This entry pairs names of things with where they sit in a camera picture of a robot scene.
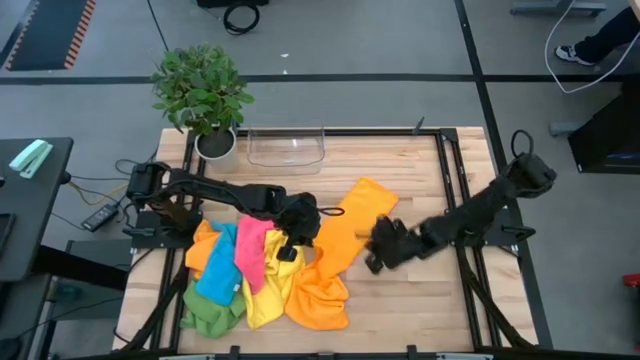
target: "pile of towels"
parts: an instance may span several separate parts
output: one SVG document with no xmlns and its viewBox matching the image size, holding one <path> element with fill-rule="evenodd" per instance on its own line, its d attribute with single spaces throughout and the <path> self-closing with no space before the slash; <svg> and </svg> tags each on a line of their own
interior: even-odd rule
<svg viewBox="0 0 640 360">
<path fill-rule="evenodd" d="M 398 197 L 369 178 L 361 178 L 328 218 L 314 240 L 316 259 L 305 265 L 303 251 L 293 262 L 277 259 L 287 236 L 271 221 L 249 216 L 238 224 L 203 221 L 186 253 L 193 281 L 184 294 L 187 311 L 180 325 L 206 337 L 226 334 L 246 312 L 257 329 L 283 314 L 316 330 L 343 329 L 349 291 L 339 278 L 362 250 L 379 215 L 388 215 Z"/>
</svg>

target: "black pants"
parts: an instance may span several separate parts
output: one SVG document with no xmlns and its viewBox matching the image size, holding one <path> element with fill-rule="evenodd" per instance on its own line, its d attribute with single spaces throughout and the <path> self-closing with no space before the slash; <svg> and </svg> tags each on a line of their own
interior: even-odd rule
<svg viewBox="0 0 640 360">
<path fill-rule="evenodd" d="M 640 21 L 631 7 L 616 15 L 595 36 L 576 44 L 576 55 L 584 61 L 598 63 L 613 49 L 630 43 L 640 32 Z"/>
</svg>

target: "sneaker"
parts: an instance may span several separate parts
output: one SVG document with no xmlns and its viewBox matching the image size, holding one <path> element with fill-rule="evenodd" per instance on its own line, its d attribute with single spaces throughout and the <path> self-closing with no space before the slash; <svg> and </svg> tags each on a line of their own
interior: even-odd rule
<svg viewBox="0 0 640 360">
<path fill-rule="evenodd" d="M 591 63 L 591 62 L 580 59 L 578 55 L 576 55 L 576 48 L 573 45 L 558 46 L 556 48 L 555 53 L 560 60 L 564 60 L 568 62 L 577 62 L 578 64 L 584 65 L 584 66 L 596 65 L 596 63 Z"/>
</svg>

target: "gray floor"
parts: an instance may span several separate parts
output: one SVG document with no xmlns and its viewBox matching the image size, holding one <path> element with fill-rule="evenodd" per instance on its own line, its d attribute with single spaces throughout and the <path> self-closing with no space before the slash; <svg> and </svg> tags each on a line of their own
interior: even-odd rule
<svg viewBox="0 0 640 360">
<path fill-rule="evenodd" d="M 220 9 L 207 13 L 187 0 L 151 2 L 170 48 L 220 44 L 243 74 L 471 73 L 452 1 L 273 0 L 263 8 L 256 30 L 240 37 L 224 32 L 216 19 Z M 26 3 L 0 0 L 0 41 L 9 37 Z M 513 17 L 508 0 L 465 4 L 486 74 L 546 74 L 542 47 L 556 19 Z M 610 10 L 595 21 L 567 20 L 552 44 L 596 32 L 626 2 L 608 4 Z M 146 76 L 162 50 L 146 1 L 98 0 L 73 69 L 0 70 L 0 77 Z M 639 70 L 640 54 L 636 49 L 631 54 L 621 72 Z M 619 52 L 612 54 L 597 69 L 555 59 L 551 64 L 562 74 L 602 73 L 618 57 Z M 525 223 L 538 230 L 530 244 L 558 349 L 633 351 L 633 297 L 621 286 L 620 276 L 639 272 L 633 218 L 638 178 L 579 175 L 566 141 L 546 133 L 551 121 L 588 120 L 615 96 L 617 86 L 602 84 L 563 96 L 554 84 L 488 85 L 505 147 L 515 129 L 530 131 L 537 152 L 560 175 L 552 193 L 520 204 Z M 425 126 L 484 125 L 473 83 L 271 83 L 250 84 L 249 91 L 257 99 L 245 111 L 250 126 L 409 126 L 422 116 Z M 150 85 L 0 86 L 2 137 L 71 136 L 71 173 L 118 176 L 113 169 L 117 159 L 148 158 L 160 130 L 168 127 L 151 109 L 153 102 Z M 108 191 L 117 183 L 82 184 Z M 92 210 L 68 187 L 61 189 L 54 207 L 75 223 Z M 118 224 L 89 234 L 52 218 L 44 242 L 64 248 L 69 239 L 121 237 Z M 112 320 L 63 323 L 53 350 L 63 356 L 105 353 L 113 325 Z"/>
</svg>

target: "wooden tabletop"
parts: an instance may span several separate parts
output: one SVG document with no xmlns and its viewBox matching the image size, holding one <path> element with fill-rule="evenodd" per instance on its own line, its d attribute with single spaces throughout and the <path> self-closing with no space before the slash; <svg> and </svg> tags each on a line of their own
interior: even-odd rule
<svg viewBox="0 0 640 360">
<path fill-rule="evenodd" d="M 460 147 L 471 193 L 483 189 L 494 176 L 494 168 L 481 127 L 458 128 Z M 157 160 L 180 167 L 185 135 L 164 130 Z M 235 184 L 269 183 L 284 186 L 288 193 L 308 191 L 320 206 L 335 206 L 355 181 L 369 176 L 400 197 L 391 216 L 414 224 L 425 217 L 442 214 L 446 208 L 444 187 L 433 137 L 359 136 L 327 137 L 326 156 L 317 174 L 265 175 L 246 159 L 247 140 L 239 139 L 241 165 L 233 174 L 206 176 Z M 447 146 L 450 168 L 453 156 Z M 192 169 L 196 168 L 194 155 Z M 461 201 L 454 178 L 456 201 Z M 205 202 L 205 217 L 235 221 L 238 213 L 229 206 Z M 129 276 L 117 331 L 131 338 L 154 308 L 160 287 L 165 250 L 156 249 Z M 313 250 L 305 251 L 307 262 Z M 404 352 L 408 344 L 418 351 L 472 350 L 464 297 L 455 252 L 449 248 L 425 260 L 413 260 L 396 271 L 372 275 L 361 254 L 342 274 L 349 289 L 347 314 L 350 325 L 339 331 L 306 329 L 286 315 L 258 330 L 250 330 L 243 319 L 227 335 L 211 340 L 183 330 L 180 353 L 227 353 L 240 345 L 243 353 Z M 536 336 L 517 259 L 499 249 L 486 248 L 484 256 L 493 298 L 512 324 L 529 341 Z M 180 264 L 175 261 L 176 270 Z M 476 301 L 479 310 L 482 306 Z M 173 318 L 172 304 L 165 316 L 161 346 L 168 346 Z M 484 311 L 478 312 L 485 344 L 489 334 Z M 124 343 L 114 339 L 113 347 Z"/>
<path fill-rule="evenodd" d="M 640 19 L 640 0 L 629 0 L 629 4 L 633 8 L 633 11 L 635 11 L 638 19 Z"/>
</svg>

